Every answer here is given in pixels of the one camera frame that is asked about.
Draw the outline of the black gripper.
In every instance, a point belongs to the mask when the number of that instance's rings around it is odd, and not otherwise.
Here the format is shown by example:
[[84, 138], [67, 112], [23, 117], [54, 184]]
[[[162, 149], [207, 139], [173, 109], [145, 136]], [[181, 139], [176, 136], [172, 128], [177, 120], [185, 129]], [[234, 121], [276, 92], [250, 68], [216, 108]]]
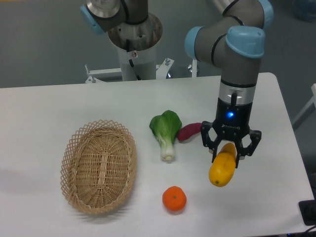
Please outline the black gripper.
[[[214, 162], [218, 146], [223, 140], [232, 141], [235, 144], [237, 151], [236, 168], [238, 168], [241, 158], [253, 155], [261, 141], [262, 132], [250, 130], [249, 128], [252, 104], [251, 102], [249, 104], [232, 106], [230, 103], [218, 98], [215, 120], [213, 122], [203, 121], [200, 126], [202, 143], [212, 153], [212, 162]], [[213, 140], [209, 135], [211, 129], [216, 134]], [[251, 142], [247, 147], [244, 147], [242, 139], [247, 135], [249, 135]]]

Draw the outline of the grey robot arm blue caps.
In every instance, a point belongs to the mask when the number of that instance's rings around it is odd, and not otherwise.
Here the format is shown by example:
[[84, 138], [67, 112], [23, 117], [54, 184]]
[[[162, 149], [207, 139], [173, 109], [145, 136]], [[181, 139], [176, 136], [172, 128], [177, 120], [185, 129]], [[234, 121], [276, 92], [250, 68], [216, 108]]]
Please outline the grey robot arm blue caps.
[[[160, 20], [146, 0], [89, 0], [80, 7], [97, 34], [108, 33], [122, 53], [124, 81], [156, 79], [154, 50], [162, 36]], [[231, 141], [236, 161], [253, 155], [261, 132], [249, 119], [264, 55], [265, 29], [274, 17], [267, 0], [226, 0], [223, 18], [212, 27], [194, 27], [185, 37], [189, 57], [222, 70], [216, 117], [201, 125], [202, 142], [215, 155], [221, 141]]]

